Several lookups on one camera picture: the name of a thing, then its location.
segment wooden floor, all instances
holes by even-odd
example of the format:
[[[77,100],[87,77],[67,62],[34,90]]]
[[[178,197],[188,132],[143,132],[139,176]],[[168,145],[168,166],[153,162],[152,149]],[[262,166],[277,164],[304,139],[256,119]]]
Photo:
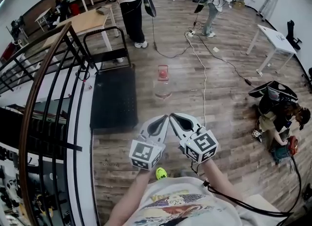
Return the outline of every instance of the wooden floor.
[[[188,46],[184,32],[193,26],[196,4],[191,0],[153,1],[157,10],[154,25],[159,51],[169,56],[181,53]],[[117,25],[124,29],[120,8],[116,3],[113,11]],[[207,16],[208,10],[202,11],[198,21],[205,22]],[[226,5],[214,23],[216,36],[213,39],[203,39],[211,50],[217,47],[220,50],[217,56],[234,64],[239,73],[255,87],[271,80],[282,82],[297,93],[302,106],[312,109],[312,95],[309,88],[304,86],[305,79],[301,76],[303,72],[295,59],[280,74],[276,74],[275,70],[284,63],[287,56],[275,55],[271,66],[263,70],[263,77],[257,74],[256,69],[270,50],[265,37],[260,36],[251,54],[245,54],[256,33],[257,24],[269,27],[261,22],[254,10],[229,9]],[[146,49],[136,49],[127,39],[132,62],[136,65],[139,124],[132,132],[94,137],[94,179],[101,224],[106,222],[111,209],[137,173],[130,165],[128,154],[130,143],[136,138],[143,122],[157,115],[178,112],[193,115],[204,123],[204,73],[193,50],[190,48],[185,54],[173,59],[159,55],[153,47],[152,18],[144,8],[143,32],[149,42]],[[109,38],[113,47],[120,45],[120,38],[114,38],[113,33]],[[278,209],[287,210],[297,196],[298,179],[295,172],[291,173],[288,160],[284,159],[280,165],[275,165],[265,144],[252,138],[251,132],[257,120],[252,106],[259,103],[259,100],[248,96],[252,87],[236,74],[231,65],[214,58],[199,38],[194,37],[191,41],[207,68],[207,129],[211,129],[219,141],[214,161],[244,197],[261,194]],[[90,43],[94,45],[93,50],[101,50],[102,41],[93,40]],[[156,103],[152,92],[157,66],[161,64],[169,65],[170,81],[173,83],[173,95],[164,104]],[[312,124],[309,123],[301,132],[297,124],[292,125],[292,132],[299,139],[299,153],[295,159],[304,185],[311,166]],[[171,129],[165,143],[167,147],[158,165],[164,167],[170,177],[178,177],[181,169],[190,170],[190,160],[180,153],[177,148],[178,138]]]

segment gray jeans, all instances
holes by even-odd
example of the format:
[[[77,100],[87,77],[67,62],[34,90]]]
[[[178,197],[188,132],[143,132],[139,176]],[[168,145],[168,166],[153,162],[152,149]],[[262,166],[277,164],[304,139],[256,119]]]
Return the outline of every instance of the gray jeans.
[[[216,15],[219,13],[216,7],[210,2],[208,4],[209,6],[209,17],[206,21],[205,26],[203,27],[202,33],[206,36],[209,36],[212,33],[212,24],[216,17]]]

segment ladder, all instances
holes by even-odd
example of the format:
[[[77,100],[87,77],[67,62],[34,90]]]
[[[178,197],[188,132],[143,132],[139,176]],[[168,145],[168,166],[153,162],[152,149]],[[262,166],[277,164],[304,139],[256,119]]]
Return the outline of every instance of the ladder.
[[[261,13],[263,15],[262,21],[265,21],[267,17],[272,15],[278,0],[265,0],[261,8],[259,9],[257,15],[259,16]]]

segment person in white shirt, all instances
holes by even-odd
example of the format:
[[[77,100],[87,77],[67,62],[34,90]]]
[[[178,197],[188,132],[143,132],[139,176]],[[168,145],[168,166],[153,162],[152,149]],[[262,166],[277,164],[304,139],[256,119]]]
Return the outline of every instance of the person in white shirt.
[[[147,41],[142,31],[142,0],[118,0],[127,34],[136,48],[146,48]]]
[[[232,2],[233,0],[208,0],[209,17],[206,24],[203,27],[202,35],[212,38],[215,33],[212,30],[212,23],[219,12],[222,12],[224,2]]]
[[[212,159],[201,166],[212,187],[242,201],[242,196]],[[156,170],[158,181],[148,184],[152,173],[139,171],[105,226],[276,226],[284,219],[235,207],[226,198],[212,195],[202,180],[170,178],[163,168]]]

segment black and white marker cube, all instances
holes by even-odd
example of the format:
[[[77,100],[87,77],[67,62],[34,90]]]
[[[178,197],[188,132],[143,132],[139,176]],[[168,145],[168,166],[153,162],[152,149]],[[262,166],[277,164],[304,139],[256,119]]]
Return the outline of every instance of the black and white marker cube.
[[[213,157],[219,145],[211,130],[180,144],[184,145],[184,154],[199,164]]]
[[[163,148],[133,140],[130,148],[130,161],[133,166],[151,170],[161,159]]]

